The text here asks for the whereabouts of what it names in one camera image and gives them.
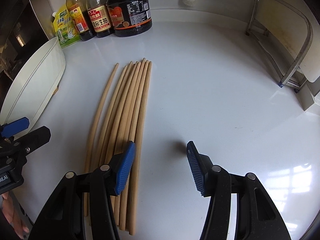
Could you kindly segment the left human hand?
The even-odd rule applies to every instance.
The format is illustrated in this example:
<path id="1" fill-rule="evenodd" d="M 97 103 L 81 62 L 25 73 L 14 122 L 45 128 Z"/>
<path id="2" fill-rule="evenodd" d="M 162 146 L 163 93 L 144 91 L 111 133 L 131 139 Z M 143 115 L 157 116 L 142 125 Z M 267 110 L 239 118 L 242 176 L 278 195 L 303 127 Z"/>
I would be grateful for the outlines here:
<path id="1" fill-rule="evenodd" d="M 1 197 L 3 199 L 1 210 L 4 217 L 8 223 L 13 226 L 18 237 L 20 239 L 24 239 L 24 233 L 29 233 L 29 229 L 24 221 L 20 218 L 18 211 L 14 207 L 12 197 L 10 196 L 9 192 L 2 194 Z"/>

